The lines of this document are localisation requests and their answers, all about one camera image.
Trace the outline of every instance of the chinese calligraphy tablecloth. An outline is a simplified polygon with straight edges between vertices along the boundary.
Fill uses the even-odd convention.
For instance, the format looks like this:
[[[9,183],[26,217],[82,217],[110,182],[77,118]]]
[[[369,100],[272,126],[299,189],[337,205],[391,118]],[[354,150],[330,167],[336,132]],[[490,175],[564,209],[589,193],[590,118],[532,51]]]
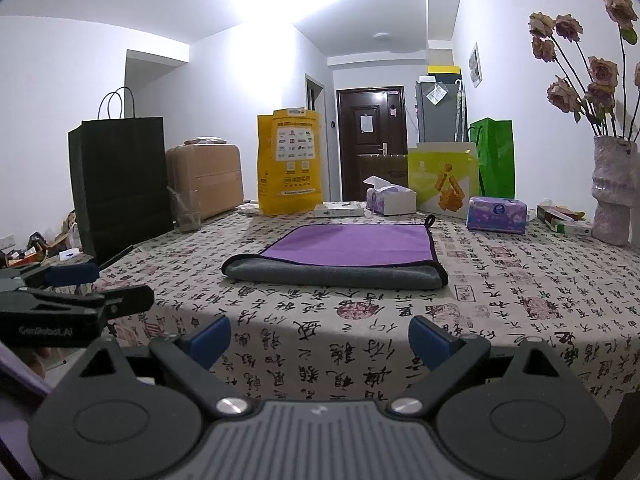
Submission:
[[[291,399],[388,399],[426,373],[407,341],[411,316],[494,345],[544,338],[594,395],[636,391],[640,374],[640,255],[534,220],[525,235],[472,233],[438,218],[431,231],[449,273],[438,291],[351,290],[234,282],[233,254],[256,253],[293,228],[327,219],[248,218],[233,212],[194,234],[150,240],[104,270],[97,288],[146,283],[156,304],[121,318],[118,338],[140,344],[186,333],[215,314],[232,342],[214,372],[240,394]],[[420,214],[333,222],[424,222]]]

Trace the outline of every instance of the brown door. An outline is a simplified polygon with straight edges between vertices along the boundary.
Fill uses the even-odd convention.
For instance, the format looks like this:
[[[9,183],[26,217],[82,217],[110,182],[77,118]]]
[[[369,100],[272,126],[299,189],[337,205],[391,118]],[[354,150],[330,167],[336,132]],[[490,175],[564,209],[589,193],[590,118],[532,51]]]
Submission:
[[[361,186],[360,178],[365,168],[359,155],[382,155],[385,143],[387,154],[406,154],[403,91],[401,86],[338,90],[343,200],[366,199],[367,186]]]

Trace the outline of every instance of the red seal stamp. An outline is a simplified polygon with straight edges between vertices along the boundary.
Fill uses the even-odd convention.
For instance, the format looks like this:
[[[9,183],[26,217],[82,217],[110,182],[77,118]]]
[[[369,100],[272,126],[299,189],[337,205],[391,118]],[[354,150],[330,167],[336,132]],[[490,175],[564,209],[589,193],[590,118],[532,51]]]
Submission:
[[[373,316],[377,309],[377,305],[364,301],[350,301],[338,307],[338,316],[343,319],[365,319]]]

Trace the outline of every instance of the dried rose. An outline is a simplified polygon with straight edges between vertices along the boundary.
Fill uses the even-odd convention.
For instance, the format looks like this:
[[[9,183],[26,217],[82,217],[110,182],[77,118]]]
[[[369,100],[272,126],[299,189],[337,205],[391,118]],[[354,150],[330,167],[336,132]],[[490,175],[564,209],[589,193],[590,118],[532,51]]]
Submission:
[[[541,59],[545,63],[549,63],[550,61],[555,61],[557,59],[556,46],[553,41],[542,41],[540,38],[533,38],[531,46],[533,48],[533,55],[536,59]]]
[[[536,38],[551,38],[554,33],[553,18],[542,12],[534,12],[529,16],[529,32]]]
[[[546,91],[546,97],[549,102],[560,108],[565,114],[580,110],[580,96],[575,89],[569,86],[569,83],[558,77],[558,81]]]
[[[616,22],[620,28],[633,28],[635,20],[638,19],[634,11],[634,3],[632,0],[603,0],[605,9],[609,17]]]
[[[570,14],[565,14],[556,18],[556,32],[566,40],[580,41],[579,34],[582,34],[583,30],[578,20]]]
[[[607,110],[611,110],[616,104],[614,97],[616,89],[612,86],[591,83],[587,86],[585,97],[596,105],[602,105]]]
[[[589,56],[589,73],[599,85],[618,86],[618,66],[612,61]]]

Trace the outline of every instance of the wall picture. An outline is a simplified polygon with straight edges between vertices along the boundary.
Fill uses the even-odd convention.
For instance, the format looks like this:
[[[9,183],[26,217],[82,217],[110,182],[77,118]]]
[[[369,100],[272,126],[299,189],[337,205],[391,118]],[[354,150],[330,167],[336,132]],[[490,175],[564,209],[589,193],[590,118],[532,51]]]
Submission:
[[[474,49],[471,52],[469,58],[469,70],[471,72],[471,81],[474,84],[474,88],[482,82],[482,69],[480,68],[480,56],[478,54],[478,44],[474,45]]]

